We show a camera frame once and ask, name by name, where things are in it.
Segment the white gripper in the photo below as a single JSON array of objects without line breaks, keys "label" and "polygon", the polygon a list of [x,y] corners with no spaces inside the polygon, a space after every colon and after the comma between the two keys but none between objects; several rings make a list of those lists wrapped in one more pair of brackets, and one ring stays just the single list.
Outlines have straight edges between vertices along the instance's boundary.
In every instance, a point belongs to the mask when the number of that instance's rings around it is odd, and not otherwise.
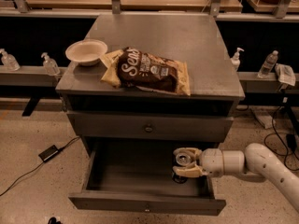
[{"label": "white gripper", "polygon": [[191,162],[187,166],[173,167],[174,173],[178,176],[197,178],[203,175],[211,177],[223,175],[223,156],[217,148],[208,148],[202,152],[196,147],[180,147],[175,149],[173,154],[176,162]]}]

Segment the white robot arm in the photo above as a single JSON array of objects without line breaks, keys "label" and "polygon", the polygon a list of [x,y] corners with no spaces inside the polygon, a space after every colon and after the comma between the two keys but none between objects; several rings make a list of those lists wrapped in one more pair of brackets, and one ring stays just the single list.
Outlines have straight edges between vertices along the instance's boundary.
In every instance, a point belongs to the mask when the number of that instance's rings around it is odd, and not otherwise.
[{"label": "white robot arm", "polygon": [[175,176],[198,178],[232,175],[250,182],[270,181],[299,211],[299,177],[268,148],[251,143],[244,151],[180,147],[173,151]]}]

